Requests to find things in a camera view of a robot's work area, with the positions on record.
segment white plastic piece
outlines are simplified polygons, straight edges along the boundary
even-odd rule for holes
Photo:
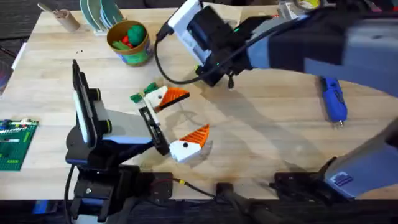
[[[149,100],[149,102],[153,107],[156,107],[160,105],[166,93],[167,93],[167,86],[163,86],[155,91],[146,94],[145,97]]]
[[[12,69],[15,70],[15,68],[17,67],[17,64],[18,64],[18,62],[19,62],[19,59],[21,59],[22,53],[24,53],[24,51],[25,51],[26,44],[27,44],[27,43],[23,43],[23,44],[22,44],[22,47],[19,49],[18,54],[17,54],[17,57],[15,58],[14,62],[13,62],[12,65],[11,65],[11,68],[12,68]]]
[[[198,143],[180,141],[180,140],[172,142],[169,148],[171,156],[177,162],[183,162],[187,160],[189,157],[198,154],[201,150],[201,146]]]
[[[278,5],[278,14],[279,17],[283,17],[285,19],[295,19],[298,17],[296,13],[293,11],[294,4],[291,2],[280,3]]]
[[[110,140],[119,144],[146,144],[152,141],[144,119],[140,115],[108,110],[102,101],[94,101],[98,120],[110,120],[112,131],[104,134],[102,140]]]
[[[174,30],[175,35],[181,43],[192,54],[193,58],[204,65],[207,57],[211,54],[210,50],[202,50],[192,35],[187,30],[188,23],[194,15],[202,10],[199,0],[187,0],[167,21],[167,24]]]
[[[81,110],[81,106],[80,106],[80,102],[79,102],[79,96],[77,95],[76,91],[73,92],[73,101],[75,102],[76,114],[77,114],[77,118],[78,118],[78,121],[79,121],[79,127],[80,127],[80,130],[81,130],[81,135],[83,136],[83,141],[85,143],[87,143],[88,142],[87,127],[86,127],[85,119],[84,119],[84,116],[83,116],[83,112]]]

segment wooden table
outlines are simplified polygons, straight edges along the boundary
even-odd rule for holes
[[[227,21],[275,14],[275,6],[215,6]],[[154,36],[175,9],[122,10],[141,21]],[[37,21],[26,50],[0,100],[0,118],[30,117],[40,121],[20,172],[0,172],[0,199],[61,199],[69,166],[65,138],[74,125],[72,59],[77,59],[88,83],[100,88],[107,108],[136,113],[129,96],[160,77],[154,60],[129,67],[95,37],[80,11],[74,34],[67,33],[48,13]],[[174,79],[192,76],[194,59],[174,36],[159,46],[160,61]],[[341,82],[349,119],[343,129],[325,121],[315,77],[283,70],[253,70],[210,88],[203,83],[184,86],[191,97],[159,114],[169,141],[210,124],[207,156],[176,163],[151,149],[127,164],[142,170],[169,171],[204,190],[220,181],[232,182],[238,193],[252,198],[275,198],[266,187],[277,171],[317,171],[329,158],[350,152],[386,127],[398,114],[398,99],[367,87]],[[71,186],[75,185],[77,172]],[[174,198],[204,198],[175,185]],[[397,186],[375,190],[361,198],[398,198]]]

